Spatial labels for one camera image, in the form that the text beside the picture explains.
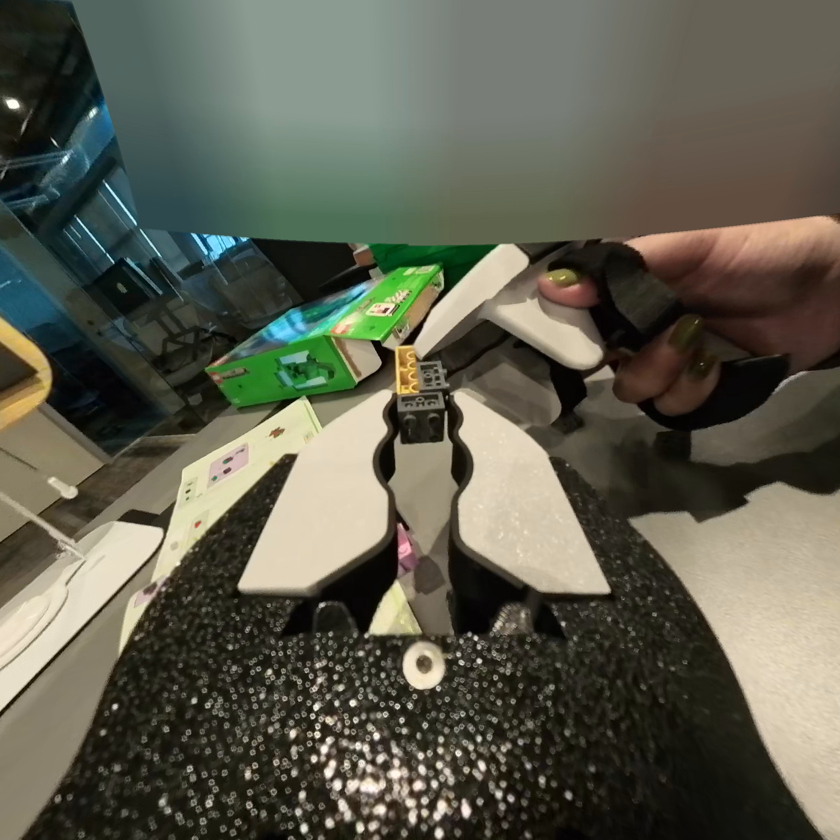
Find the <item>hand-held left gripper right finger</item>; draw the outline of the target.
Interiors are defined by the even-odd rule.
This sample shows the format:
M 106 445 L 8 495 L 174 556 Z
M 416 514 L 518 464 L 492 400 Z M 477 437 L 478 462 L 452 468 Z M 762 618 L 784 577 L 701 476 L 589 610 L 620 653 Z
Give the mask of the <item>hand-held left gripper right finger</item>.
M 469 391 L 449 399 L 450 533 L 469 560 L 517 589 L 606 596 L 611 586 L 550 457 Z

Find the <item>green toy set box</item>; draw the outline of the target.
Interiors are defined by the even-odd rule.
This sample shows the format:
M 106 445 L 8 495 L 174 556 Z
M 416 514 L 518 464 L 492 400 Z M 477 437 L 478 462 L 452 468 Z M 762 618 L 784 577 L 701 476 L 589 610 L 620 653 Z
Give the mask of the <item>green toy set box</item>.
M 438 263 L 363 280 L 287 311 L 205 372 L 236 408 L 352 390 L 407 343 L 444 288 Z

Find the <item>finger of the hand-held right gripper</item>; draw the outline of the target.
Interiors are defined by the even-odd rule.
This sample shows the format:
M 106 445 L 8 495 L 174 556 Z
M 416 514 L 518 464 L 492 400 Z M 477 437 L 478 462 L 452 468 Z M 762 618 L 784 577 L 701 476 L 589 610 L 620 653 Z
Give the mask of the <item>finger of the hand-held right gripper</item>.
M 483 320 L 484 305 L 528 267 L 529 256 L 519 245 L 491 250 L 430 309 L 415 338 L 416 357 L 430 359 L 463 338 Z
M 457 387 L 523 428 L 560 416 L 549 366 L 537 354 L 486 354 L 457 375 Z

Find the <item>dark grey toy brick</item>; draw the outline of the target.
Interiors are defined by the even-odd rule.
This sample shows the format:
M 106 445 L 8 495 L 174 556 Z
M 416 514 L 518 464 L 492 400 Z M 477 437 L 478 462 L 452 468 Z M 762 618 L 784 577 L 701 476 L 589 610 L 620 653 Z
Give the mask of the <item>dark grey toy brick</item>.
M 396 397 L 396 416 L 402 445 L 441 443 L 447 425 L 448 394 L 426 391 Z

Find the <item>yellow wooden tray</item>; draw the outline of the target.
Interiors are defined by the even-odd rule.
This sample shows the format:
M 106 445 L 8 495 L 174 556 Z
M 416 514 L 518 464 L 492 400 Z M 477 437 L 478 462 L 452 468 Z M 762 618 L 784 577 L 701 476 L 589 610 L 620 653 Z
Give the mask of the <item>yellow wooden tray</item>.
M 1 430 L 35 413 L 47 400 L 53 374 L 42 350 L 1 318 Z

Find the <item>white round-marked tray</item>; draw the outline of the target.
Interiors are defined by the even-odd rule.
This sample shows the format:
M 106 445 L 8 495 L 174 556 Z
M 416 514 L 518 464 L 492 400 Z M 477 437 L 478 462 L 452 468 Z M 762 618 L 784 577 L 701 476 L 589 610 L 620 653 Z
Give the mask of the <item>white round-marked tray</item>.
M 153 557 L 163 538 L 163 529 L 154 525 L 104 524 L 77 543 L 44 590 L 3 615 L 1 711 Z

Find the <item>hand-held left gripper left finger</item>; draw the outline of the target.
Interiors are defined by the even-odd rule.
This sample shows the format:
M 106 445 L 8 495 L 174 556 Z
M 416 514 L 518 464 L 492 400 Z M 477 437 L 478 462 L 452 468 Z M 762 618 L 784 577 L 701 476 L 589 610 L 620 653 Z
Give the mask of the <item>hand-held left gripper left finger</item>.
M 298 454 L 238 581 L 244 595 L 314 596 L 387 550 L 395 394 L 378 391 L 323 428 Z

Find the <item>person's right hand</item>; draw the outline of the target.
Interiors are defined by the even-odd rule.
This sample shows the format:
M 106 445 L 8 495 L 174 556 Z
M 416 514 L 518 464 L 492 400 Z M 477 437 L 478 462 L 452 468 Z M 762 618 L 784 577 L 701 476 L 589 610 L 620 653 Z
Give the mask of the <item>person's right hand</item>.
M 792 373 L 838 359 L 838 216 L 651 234 L 624 240 L 675 293 L 686 314 L 642 349 L 605 362 L 622 403 L 668 417 L 713 393 L 716 335 L 752 356 L 785 355 Z

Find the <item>white desk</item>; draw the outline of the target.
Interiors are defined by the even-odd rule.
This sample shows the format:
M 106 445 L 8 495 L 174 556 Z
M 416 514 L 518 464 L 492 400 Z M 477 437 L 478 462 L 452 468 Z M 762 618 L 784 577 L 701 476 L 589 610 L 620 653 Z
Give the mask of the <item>white desk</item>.
M 596 373 L 584 427 L 524 428 L 567 460 L 677 573 L 741 682 L 767 748 L 825 838 L 838 838 L 838 371 L 808 374 L 739 423 L 699 433 L 692 461 Z M 182 466 L 270 409 L 227 409 L 96 524 L 163 510 Z M 21 838 L 80 747 L 143 568 L 2 715 L 2 838 Z

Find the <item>pale instruction booklet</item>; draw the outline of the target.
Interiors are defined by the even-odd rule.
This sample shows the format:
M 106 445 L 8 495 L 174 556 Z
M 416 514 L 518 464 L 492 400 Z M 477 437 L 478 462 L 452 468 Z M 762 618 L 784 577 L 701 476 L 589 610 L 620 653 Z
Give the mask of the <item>pale instruction booklet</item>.
M 119 642 L 124 649 L 134 628 L 169 577 L 215 522 L 287 455 L 296 455 L 322 426 L 303 396 L 232 443 L 188 465 L 148 583 L 129 600 Z

